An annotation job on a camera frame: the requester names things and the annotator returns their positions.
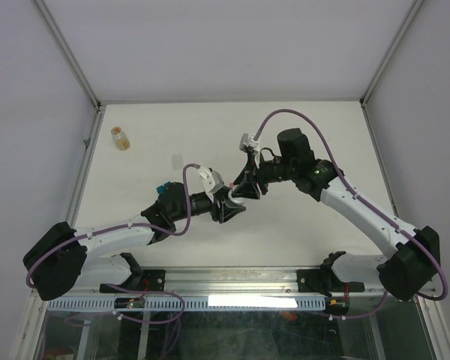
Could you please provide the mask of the white pill bottle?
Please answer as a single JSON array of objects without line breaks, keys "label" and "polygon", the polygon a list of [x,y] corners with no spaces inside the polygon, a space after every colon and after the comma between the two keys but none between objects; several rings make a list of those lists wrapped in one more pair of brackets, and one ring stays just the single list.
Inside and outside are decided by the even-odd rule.
[{"label": "white pill bottle", "polygon": [[236,206],[243,206],[244,205],[245,198],[233,196],[233,191],[232,190],[230,190],[228,192],[228,198],[229,198],[229,201],[231,203],[235,204]]}]

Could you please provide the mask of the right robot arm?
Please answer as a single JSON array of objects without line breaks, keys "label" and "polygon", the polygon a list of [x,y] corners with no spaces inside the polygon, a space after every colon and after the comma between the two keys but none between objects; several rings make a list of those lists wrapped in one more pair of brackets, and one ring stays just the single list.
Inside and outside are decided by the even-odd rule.
[{"label": "right robot arm", "polygon": [[345,283],[382,285],[396,299],[408,301],[437,274],[440,237],[429,226],[417,228],[374,205],[329,160],[317,159],[298,128],[277,135],[280,155],[264,160],[260,143],[244,134],[239,148],[247,162],[233,182],[232,196],[258,200],[271,183],[291,181],[304,194],[328,206],[363,232],[379,255],[331,253],[320,269],[317,291],[328,295]]}]

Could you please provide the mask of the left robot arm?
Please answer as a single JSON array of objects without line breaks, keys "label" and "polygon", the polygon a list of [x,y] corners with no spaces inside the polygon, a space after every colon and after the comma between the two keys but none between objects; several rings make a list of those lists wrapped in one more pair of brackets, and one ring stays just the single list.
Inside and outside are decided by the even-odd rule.
[{"label": "left robot arm", "polygon": [[52,225],[23,257],[25,282],[44,301],[55,300],[75,287],[138,289],[143,270],[127,248],[153,245],[183,236],[191,219],[209,214],[224,224],[245,211],[224,184],[209,192],[188,193],[186,184],[168,182],[157,189],[156,201],[137,216],[98,229],[74,229],[68,222]]}]

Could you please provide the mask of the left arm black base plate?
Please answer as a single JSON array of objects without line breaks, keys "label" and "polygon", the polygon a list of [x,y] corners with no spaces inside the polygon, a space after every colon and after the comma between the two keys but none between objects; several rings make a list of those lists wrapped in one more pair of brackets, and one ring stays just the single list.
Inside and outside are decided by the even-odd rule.
[{"label": "left arm black base plate", "polygon": [[101,284],[100,293],[145,293],[148,291],[163,291],[166,282],[164,269],[145,268],[139,274],[133,273],[119,285]]}]

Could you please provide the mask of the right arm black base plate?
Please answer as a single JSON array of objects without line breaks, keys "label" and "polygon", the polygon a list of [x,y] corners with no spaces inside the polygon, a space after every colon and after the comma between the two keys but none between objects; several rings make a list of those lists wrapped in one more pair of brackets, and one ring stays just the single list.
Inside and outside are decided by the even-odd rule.
[{"label": "right arm black base plate", "polygon": [[365,285],[361,282],[345,283],[329,270],[321,268],[298,269],[296,271],[298,291],[300,293],[320,293],[331,297],[333,293],[363,293]]}]

